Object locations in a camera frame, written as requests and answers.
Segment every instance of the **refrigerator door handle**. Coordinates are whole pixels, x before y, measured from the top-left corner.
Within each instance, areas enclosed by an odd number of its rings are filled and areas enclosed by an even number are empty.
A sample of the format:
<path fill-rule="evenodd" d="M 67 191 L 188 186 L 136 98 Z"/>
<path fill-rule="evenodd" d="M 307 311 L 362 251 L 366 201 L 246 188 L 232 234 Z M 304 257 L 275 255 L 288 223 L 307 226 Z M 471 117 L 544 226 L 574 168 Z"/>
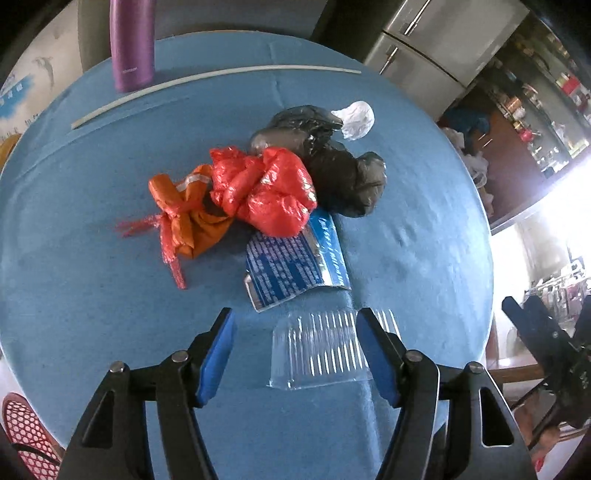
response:
<path fill-rule="evenodd" d="M 401 34 L 408 36 L 411 33 L 413 33 L 414 29 L 417 28 L 418 23 L 421 21 L 421 16 L 423 15 L 423 13 L 425 12 L 426 8 L 429 6 L 429 4 L 431 3 L 431 0 L 426 0 L 425 3 L 423 4 L 423 6 L 421 7 L 421 9 L 418 11 L 417 15 L 415 15 L 415 17 L 413 18 L 413 20 L 405 27 L 401 30 Z"/>
<path fill-rule="evenodd" d="M 391 48 L 389 48 L 386 51 L 386 55 L 388 55 L 388 58 L 386 59 L 386 62 L 384 63 L 384 65 L 382 66 L 382 68 L 379 71 L 379 74 L 383 74 L 386 69 L 392 64 L 392 62 L 395 60 L 396 58 L 396 54 L 398 53 L 399 48 L 396 46 L 392 46 Z"/>
<path fill-rule="evenodd" d="M 429 6 L 431 0 L 426 0 L 421 9 L 417 12 L 417 15 L 413 18 L 413 20 L 406 25 L 402 30 L 402 35 L 408 37 L 411 33 L 413 33 L 414 29 L 417 28 L 418 23 L 421 21 L 421 16 L 424 13 L 425 9 Z M 379 71 L 379 74 L 382 75 L 388 67 L 392 64 L 392 62 L 396 59 L 396 54 L 398 53 L 398 47 L 394 47 L 394 49 L 389 53 L 386 62 L 382 66 Z"/>

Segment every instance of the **blue snack wrapper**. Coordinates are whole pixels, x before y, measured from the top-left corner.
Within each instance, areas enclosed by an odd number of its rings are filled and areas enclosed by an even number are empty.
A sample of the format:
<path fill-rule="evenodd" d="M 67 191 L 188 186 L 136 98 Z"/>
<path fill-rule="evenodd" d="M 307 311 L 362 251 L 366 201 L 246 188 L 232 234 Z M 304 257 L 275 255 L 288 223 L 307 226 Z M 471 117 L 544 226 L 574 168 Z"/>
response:
<path fill-rule="evenodd" d="M 258 312 L 314 287 L 351 288 L 335 224 L 322 209 L 295 237 L 257 232 L 246 246 L 246 269 L 244 284 Z"/>

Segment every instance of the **purple water bottle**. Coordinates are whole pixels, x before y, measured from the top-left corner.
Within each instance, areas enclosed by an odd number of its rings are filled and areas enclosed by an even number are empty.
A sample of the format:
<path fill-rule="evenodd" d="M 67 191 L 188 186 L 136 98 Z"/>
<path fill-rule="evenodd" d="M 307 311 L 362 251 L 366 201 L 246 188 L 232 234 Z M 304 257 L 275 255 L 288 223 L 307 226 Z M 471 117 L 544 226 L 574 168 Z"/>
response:
<path fill-rule="evenodd" d="M 154 79 L 155 0 L 111 0 L 111 57 L 115 88 L 131 92 Z"/>

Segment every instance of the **black plastic bag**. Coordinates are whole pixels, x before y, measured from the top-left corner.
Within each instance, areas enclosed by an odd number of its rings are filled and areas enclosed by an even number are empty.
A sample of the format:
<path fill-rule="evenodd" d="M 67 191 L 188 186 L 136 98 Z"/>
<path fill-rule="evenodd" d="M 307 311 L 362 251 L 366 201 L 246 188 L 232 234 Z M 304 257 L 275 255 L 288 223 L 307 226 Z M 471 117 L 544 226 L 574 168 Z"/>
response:
<path fill-rule="evenodd" d="M 332 134 L 342 126 L 343 121 L 328 110 L 313 105 L 303 105 L 279 112 L 271 118 L 267 128 L 284 127 L 305 132 L 311 137 L 309 148 L 312 153 L 324 147 Z"/>
<path fill-rule="evenodd" d="M 386 185 L 383 159 L 368 152 L 355 158 L 344 145 L 330 139 L 342 120 L 313 105 L 288 108 L 256 132 L 250 153 L 267 147 L 283 147 L 298 155 L 310 173 L 318 205 L 330 213 L 348 217 L 370 214 Z"/>
<path fill-rule="evenodd" d="M 386 186 L 386 164 L 379 155 L 355 158 L 342 144 L 330 142 L 303 161 L 323 209 L 353 218 L 374 211 Z"/>

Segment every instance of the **clear plastic container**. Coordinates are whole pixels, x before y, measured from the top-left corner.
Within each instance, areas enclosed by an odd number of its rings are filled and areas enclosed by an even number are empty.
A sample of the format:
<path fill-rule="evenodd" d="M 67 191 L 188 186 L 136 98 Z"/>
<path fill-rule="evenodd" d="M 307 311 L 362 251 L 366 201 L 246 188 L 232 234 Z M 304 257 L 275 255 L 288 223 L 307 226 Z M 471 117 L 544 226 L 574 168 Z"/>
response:
<path fill-rule="evenodd" d="M 374 310 L 382 328 L 400 337 L 390 310 Z M 355 310 L 292 314 L 273 330 L 271 380 L 281 390 L 372 378 L 355 331 Z"/>

